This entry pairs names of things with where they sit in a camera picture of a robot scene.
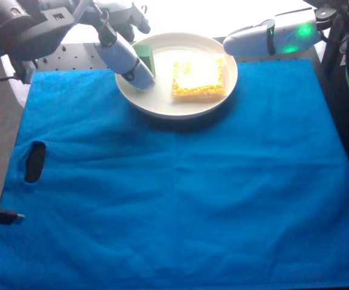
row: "blue tablecloth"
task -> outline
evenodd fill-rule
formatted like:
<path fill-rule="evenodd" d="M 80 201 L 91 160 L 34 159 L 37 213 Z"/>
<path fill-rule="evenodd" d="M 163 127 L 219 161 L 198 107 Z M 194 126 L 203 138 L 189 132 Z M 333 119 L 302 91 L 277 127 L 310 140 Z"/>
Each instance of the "blue tablecloth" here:
<path fill-rule="evenodd" d="M 0 289 L 349 286 L 349 163 L 309 60 L 240 64 L 223 106 L 179 122 L 111 71 L 38 73 L 1 208 L 27 218 L 0 225 Z"/>

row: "hole in cloth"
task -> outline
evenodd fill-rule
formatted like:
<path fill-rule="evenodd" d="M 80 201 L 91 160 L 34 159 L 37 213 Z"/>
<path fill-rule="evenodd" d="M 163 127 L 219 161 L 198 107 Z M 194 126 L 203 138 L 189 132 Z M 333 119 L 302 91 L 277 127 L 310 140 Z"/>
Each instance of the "hole in cloth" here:
<path fill-rule="evenodd" d="M 35 183 L 39 180 L 46 157 L 46 145 L 40 141 L 34 141 L 25 160 L 25 177 L 27 183 Z"/>

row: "green led light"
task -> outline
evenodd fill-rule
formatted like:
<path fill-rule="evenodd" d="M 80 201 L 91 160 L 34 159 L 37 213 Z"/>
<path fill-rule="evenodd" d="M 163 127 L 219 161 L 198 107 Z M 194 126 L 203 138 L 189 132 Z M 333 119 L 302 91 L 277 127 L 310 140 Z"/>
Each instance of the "green led light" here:
<path fill-rule="evenodd" d="M 298 29 L 298 35 L 301 37 L 309 37 L 310 35 L 312 35 L 314 33 L 314 29 L 311 25 L 302 25 L 299 29 Z"/>
<path fill-rule="evenodd" d="M 299 50 L 298 47 L 291 46 L 291 47 L 285 47 L 282 52 L 283 53 L 294 53 L 294 52 L 296 52 L 298 50 Z"/>

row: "white plate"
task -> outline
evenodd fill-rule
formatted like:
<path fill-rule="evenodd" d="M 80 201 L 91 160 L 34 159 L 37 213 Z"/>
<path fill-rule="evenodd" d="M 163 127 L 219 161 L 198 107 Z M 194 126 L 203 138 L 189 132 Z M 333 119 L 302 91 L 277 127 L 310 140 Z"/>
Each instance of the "white plate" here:
<path fill-rule="evenodd" d="M 149 92 L 141 92 L 116 75 L 122 94 L 138 109 L 160 118 L 187 119 L 206 114 L 222 104 L 232 93 L 237 81 L 237 64 L 213 39 L 190 33 L 164 33 L 150 36 L 136 44 L 150 45 L 156 70 L 156 85 Z M 171 95 L 175 61 L 201 54 L 222 53 L 225 58 L 226 97 L 215 103 L 175 103 Z"/>

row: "green foam block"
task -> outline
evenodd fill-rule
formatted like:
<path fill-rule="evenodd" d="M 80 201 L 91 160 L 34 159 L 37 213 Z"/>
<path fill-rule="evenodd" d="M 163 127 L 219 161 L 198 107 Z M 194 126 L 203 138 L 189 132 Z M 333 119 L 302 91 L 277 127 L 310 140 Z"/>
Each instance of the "green foam block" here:
<path fill-rule="evenodd" d="M 146 64 L 153 76 L 156 77 L 155 61 L 153 59 L 153 50 L 149 45 L 134 45 L 138 57 Z"/>

